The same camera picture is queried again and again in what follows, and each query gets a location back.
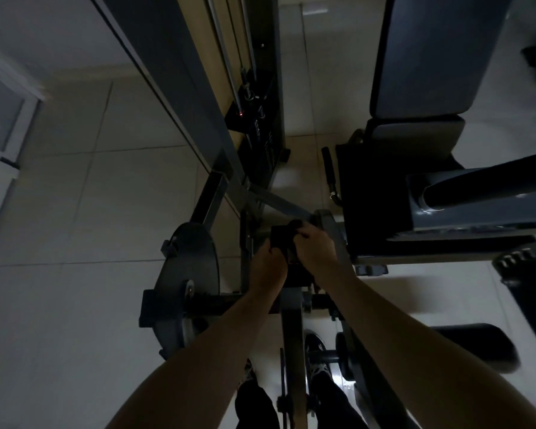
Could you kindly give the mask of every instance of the sneaker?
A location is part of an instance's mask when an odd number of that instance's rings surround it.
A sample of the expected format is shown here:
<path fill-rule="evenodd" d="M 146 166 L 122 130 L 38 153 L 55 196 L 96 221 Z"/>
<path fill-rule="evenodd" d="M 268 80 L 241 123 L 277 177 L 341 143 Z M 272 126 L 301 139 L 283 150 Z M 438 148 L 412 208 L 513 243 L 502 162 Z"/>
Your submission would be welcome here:
<path fill-rule="evenodd" d="M 315 352 L 315 351 L 325 351 L 326 346 L 323 344 L 322 339 L 314 333 L 313 331 L 306 330 L 305 331 L 305 349 L 306 349 L 306 355 L 309 352 Z M 315 375 L 319 375 L 320 373 L 326 373 L 329 377 L 331 377 L 331 370 L 329 364 L 324 363 L 315 363 L 312 364 L 308 361 L 308 379 L 311 382 L 311 380 L 314 378 Z"/>
<path fill-rule="evenodd" d="M 249 358 L 246 360 L 246 365 L 244 366 L 244 376 L 238 384 L 238 387 L 248 381 L 254 381 L 256 383 L 258 382 L 256 378 L 256 372 L 254 371 L 254 366 L 252 365 L 252 361 L 250 361 Z"/>

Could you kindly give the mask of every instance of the exercise machine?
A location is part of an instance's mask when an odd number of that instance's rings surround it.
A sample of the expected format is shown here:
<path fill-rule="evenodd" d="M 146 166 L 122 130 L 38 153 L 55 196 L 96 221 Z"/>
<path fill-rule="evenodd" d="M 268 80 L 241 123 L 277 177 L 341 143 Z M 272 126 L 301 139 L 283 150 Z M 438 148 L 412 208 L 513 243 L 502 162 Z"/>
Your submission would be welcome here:
<path fill-rule="evenodd" d="M 270 310 L 282 319 L 277 405 L 285 425 L 289 420 L 291 427 L 307 427 L 307 412 L 318 404 L 306 385 L 306 362 L 321 361 L 339 364 L 343 377 L 355 381 L 368 423 L 416 427 L 341 312 L 295 256 L 298 220 L 325 230 L 342 267 L 359 275 L 385 274 L 388 265 L 405 262 L 493 260 L 536 332 L 536 156 L 488 169 L 465 169 L 452 156 L 465 124 L 459 114 L 472 105 L 511 0 L 387 0 L 372 119 L 336 147 L 340 193 L 330 151 L 322 151 L 330 197 L 342 207 L 343 223 L 328 210 L 307 211 L 269 191 L 277 162 L 287 158 L 279 114 L 277 0 L 242 0 L 256 66 L 243 72 L 240 88 L 231 79 L 234 104 L 226 114 L 218 110 L 176 0 L 92 1 L 210 169 L 190 221 L 161 247 L 165 261 L 155 287 L 143 293 L 139 324 L 152 328 L 163 358 L 187 346 L 211 317 L 247 291 L 250 259 L 270 238 L 289 264 Z M 214 22 L 214 1 L 209 9 Z M 216 37 L 222 47 L 221 33 Z M 228 129 L 246 136 L 238 151 Z M 241 223 L 241 292 L 228 295 L 219 290 L 210 236 L 225 196 Z M 264 205 L 290 223 L 264 231 Z M 305 355 L 302 316 L 311 310 L 328 310 L 342 323 L 335 350 Z M 512 342 L 492 325 L 437 331 L 498 371 L 518 364 Z"/>

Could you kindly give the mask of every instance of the black handle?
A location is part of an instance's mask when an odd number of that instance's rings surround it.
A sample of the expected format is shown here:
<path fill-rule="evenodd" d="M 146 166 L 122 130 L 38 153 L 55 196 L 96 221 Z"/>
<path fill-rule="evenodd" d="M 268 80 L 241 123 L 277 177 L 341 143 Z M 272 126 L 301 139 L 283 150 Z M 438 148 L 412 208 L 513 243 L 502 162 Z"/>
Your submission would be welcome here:
<path fill-rule="evenodd" d="M 330 148 L 322 147 L 323 167 L 326 170 L 326 179 L 328 185 L 336 183 L 336 173 L 334 172 L 334 163 L 331 160 Z"/>

